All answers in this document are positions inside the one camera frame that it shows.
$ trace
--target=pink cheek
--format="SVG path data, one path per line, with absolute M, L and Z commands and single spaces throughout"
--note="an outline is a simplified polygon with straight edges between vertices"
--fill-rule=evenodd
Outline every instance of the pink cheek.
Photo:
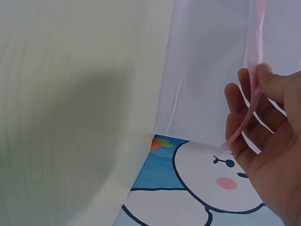
M 237 188 L 237 183 L 231 178 L 217 178 L 216 183 L 227 190 L 234 190 Z

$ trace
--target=blurry white object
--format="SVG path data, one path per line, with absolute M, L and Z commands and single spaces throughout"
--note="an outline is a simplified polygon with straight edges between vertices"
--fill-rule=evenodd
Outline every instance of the blurry white object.
M 269 0 L 265 56 L 275 72 L 300 69 L 299 0 Z M 176 0 L 157 110 L 156 134 L 225 142 L 224 87 L 237 83 L 258 27 L 254 0 Z
M 0 1 L 0 225 L 110 226 L 150 150 L 174 0 Z

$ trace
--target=fingernail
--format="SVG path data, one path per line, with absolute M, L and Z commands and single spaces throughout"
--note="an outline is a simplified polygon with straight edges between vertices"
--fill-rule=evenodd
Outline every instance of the fingernail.
M 258 65 L 257 71 L 273 72 L 272 68 L 267 63 Z

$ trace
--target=hand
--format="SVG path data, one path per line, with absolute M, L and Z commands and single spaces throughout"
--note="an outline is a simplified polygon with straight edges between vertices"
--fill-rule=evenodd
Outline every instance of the hand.
M 263 202 L 285 225 L 301 225 L 301 72 L 280 76 L 273 74 L 268 65 L 261 64 L 257 74 L 263 94 L 256 114 L 269 129 L 253 116 L 244 134 L 261 152 L 256 154 L 242 135 L 230 148 Z M 248 70 L 241 69 L 238 77 L 250 101 Z M 248 108 L 236 84 L 225 88 L 225 96 L 230 109 L 226 127 L 226 138 L 229 138 L 240 126 Z M 284 109 L 287 117 L 268 98 Z

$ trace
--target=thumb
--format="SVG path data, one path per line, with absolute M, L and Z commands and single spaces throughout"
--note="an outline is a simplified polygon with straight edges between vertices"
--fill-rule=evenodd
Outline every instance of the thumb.
M 257 68 L 259 85 L 266 97 L 284 109 L 296 135 L 301 134 L 301 72 L 288 76 L 274 74 L 267 64 Z
M 283 104 L 286 89 L 293 80 L 300 78 L 301 74 L 295 73 L 289 76 L 280 76 L 274 74 L 268 64 L 263 63 L 257 68 L 257 76 L 264 95 L 279 104 Z

